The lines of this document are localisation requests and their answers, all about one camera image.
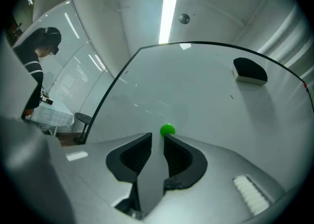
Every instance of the ceiling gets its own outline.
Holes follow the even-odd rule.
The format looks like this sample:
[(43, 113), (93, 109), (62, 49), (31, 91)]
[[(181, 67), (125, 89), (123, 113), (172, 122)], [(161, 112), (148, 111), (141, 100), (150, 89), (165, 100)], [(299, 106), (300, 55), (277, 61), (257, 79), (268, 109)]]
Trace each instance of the ceiling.
[[(232, 44), (262, 0), (177, 0), (169, 41), (214, 41)], [(131, 53), (158, 43), (163, 0), (121, 0)], [(183, 25), (179, 15), (190, 23)]]
[[(73, 1), (113, 76), (140, 47), (158, 44), (163, 0)], [(177, 0), (169, 41), (221, 42), (257, 51), (281, 26), (293, 2)], [(186, 25), (179, 22), (182, 13), (191, 18)]]

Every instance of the black stool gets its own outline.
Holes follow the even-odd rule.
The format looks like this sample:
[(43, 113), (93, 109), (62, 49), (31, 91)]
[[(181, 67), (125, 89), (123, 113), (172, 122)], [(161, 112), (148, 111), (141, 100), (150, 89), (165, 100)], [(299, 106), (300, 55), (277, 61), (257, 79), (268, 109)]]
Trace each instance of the black stool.
[(77, 113), (75, 114), (75, 117), (76, 117), (78, 120), (82, 121), (85, 125), (84, 125), (84, 129), (83, 129), (82, 134), (81, 134), (79, 137), (73, 138), (73, 141), (74, 141), (74, 143), (77, 144), (77, 145), (83, 145), (83, 144), (85, 144), (85, 142), (84, 142), (84, 132), (85, 132), (85, 128), (86, 128), (87, 125), (90, 125), (90, 122), (92, 121), (92, 118), (89, 117), (89, 116), (87, 116), (87, 115), (85, 115), (85, 114), (79, 113), (79, 112), (77, 112)]

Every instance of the ceiling light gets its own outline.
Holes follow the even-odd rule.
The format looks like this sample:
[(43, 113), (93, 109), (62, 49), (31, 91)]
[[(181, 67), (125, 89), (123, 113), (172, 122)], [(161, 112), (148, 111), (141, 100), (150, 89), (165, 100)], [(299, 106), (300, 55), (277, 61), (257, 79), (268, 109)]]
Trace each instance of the ceiling light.
[(32, 0), (27, 0), (28, 1), (28, 5), (32, 5), (33, 1)]
[[(74, 56), (74, 58), (79, 62), (79, 60)], [(80, 63), (80, 62), (79, 62)]]
[(95, 60), (92, 58), (92, 56), (91, 56), (91, 55), (88, 55), (88, 56), (89, 56), (89, 58), (93, 61), (93, 63), (96, 65), (96, 67), (99, 69), (99, 71), (102, 72), (102, 69), (100, 69), (100, 67), (99, 67), (98, 64), (95, 62)]
[(180, 44), (181, 48), (183, 50), (190, 48), (192, 45), (191, 44)]
[(102, 62), (102, 60), (97, 56), (95, 55), (95, 57), (97, 58), (98, 62), (100, 63), (101, 67), (105, 70), (106, 69), (106, 66), (104, 65), (104, 63)]
[(159, 43), (168, 43), (177, 0), (163, 0)]
[(77, 33), (77, 31), (75, 30), (73, 24), (71, 23), (71, 20), (70, 20), (68, 14), (67, 14), (67, 13), (64, 13), (64, 15), (65, 15), (65, 18), (67, 19), (67, 21), (68, 21), (68, 23), (69, 23), (69, 25), (70, 25), (72, 31), (74, 32), (74, 34), (76, 35), (76, 37), (79, 38), (78, 33)]

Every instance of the person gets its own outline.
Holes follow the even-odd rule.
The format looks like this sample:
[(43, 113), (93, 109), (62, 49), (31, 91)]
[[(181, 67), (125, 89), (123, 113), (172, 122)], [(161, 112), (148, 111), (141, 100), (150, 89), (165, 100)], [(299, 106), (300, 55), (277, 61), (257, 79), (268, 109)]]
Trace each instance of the person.
[(38, 83), (26, 104), (22, 119), (31, 115), (34, 108), (38, 107), (41, 102), (44, 73), (39, 63), (39, 58), (51, 54), (56, 55), (59, 51), (58, 46), (60, 43), (61, 33), (57, 28), (39, 28), (13, 49), (22, 64)]

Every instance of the white tablecloth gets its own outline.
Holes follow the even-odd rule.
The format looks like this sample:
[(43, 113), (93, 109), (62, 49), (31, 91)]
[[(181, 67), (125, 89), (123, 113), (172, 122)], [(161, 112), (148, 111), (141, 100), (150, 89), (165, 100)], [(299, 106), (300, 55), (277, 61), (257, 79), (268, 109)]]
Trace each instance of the white tablecloth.
[(53, 99), (52, 105), (41, 102), (39, 106), (34, 109), (31, 121), (51, 126), (70, 127), (70, 125), (74, 123), (74, 115), (64, 103)]

